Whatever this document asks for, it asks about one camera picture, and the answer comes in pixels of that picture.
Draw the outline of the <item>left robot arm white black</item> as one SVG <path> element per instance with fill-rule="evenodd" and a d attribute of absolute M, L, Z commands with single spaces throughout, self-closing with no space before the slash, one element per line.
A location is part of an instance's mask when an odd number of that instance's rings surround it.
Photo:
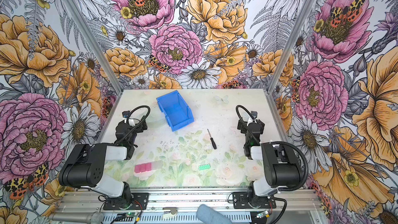
<path fill-rule="evenodd" d="M 137 134 L 148 129 L 146 118 L 149 114 L 147 105 L 130 111 L 116 126 L 116 141 L 113 143 L 76 145 L 59 174 L 60 185 L 99 193 L 112 207 L 127 209 L 136 204 L 143 209 L 142 204 L 134 199 L 129 184 L 107 175 L 104 168 L 108 161 L 132 158 L 137 148 Z"/>

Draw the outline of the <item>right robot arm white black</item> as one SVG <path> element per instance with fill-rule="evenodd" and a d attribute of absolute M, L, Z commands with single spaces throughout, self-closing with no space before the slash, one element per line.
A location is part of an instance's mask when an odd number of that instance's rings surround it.
<path fill-rule="evenodd" d="M 244 154 L 250 160 L 262 161 L 264 175 L 253 180 L 248 186 L 247 196 L 240 197 L 237 204 L 260 208 L 272 204 L 272 197 L 280 192 L 300 189 L 309 175 L 308 160 L 296 146 L 283 141 L 260 142 L 265 123 L 257 119 L 256 112 L 250 112 L 245 121 L 237 106 L 237 129 L 245 135 Z"/>

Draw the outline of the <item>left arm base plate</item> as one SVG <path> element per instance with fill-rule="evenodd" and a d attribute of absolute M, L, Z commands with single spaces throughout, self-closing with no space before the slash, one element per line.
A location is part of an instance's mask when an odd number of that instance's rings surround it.
<path fill-rule="evenodd" d="M 110 198 L 105 201 L 106 211 L 145 210 L 149 201 L 149 193 L 132 193 L 127 199 L 123 197 Z"/>

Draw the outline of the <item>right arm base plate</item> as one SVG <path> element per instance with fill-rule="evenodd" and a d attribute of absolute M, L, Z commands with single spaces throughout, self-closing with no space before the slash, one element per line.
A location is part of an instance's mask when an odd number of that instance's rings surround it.
<path fill-rule="evenodd" d="M 233 192 L 232 204 L 234 209 L 272 209 L 276 202 L 268 197 L 249 196 L 247 192 Z"/>

